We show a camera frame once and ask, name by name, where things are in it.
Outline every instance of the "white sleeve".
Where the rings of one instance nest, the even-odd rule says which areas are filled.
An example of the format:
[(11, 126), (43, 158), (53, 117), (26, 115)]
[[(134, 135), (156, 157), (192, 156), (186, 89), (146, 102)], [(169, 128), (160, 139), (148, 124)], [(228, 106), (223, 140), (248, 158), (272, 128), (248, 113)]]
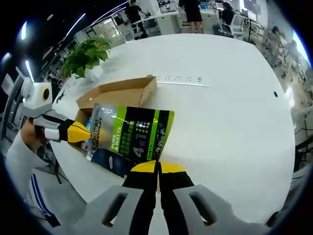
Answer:
[(45, 165), (47, 163), (26, 146), (19, 131), (7, 152), (5, 167), (22, 198), (25, 198), (28, 192), (31, 170)]

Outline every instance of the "cardboard box lid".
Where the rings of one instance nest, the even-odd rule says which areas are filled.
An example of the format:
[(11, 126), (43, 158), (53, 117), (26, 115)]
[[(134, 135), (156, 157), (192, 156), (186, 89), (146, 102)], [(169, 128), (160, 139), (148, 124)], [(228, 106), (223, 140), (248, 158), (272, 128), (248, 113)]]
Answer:
[(100, 85), (76, 102), (80, 109), (93, 108), (95, 103), (139, 107), (156, 88), (156, 77), (129, 79)]

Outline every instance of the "potted plant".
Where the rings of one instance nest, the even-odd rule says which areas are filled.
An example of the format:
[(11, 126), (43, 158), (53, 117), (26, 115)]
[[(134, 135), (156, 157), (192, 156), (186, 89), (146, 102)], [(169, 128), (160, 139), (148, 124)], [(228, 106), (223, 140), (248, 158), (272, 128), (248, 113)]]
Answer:
[(110, 49), (111, 42), (109, 39), (95, 38), (84, 41), (71, 52), (62, 65), (64, 77), (68, 78), (74, 74), (76, 78), (84, 77), (93, 80), (90, 78), (90, 71), (88, 74), (87, 70), (99, 65), (100, 59), (106, 61)]

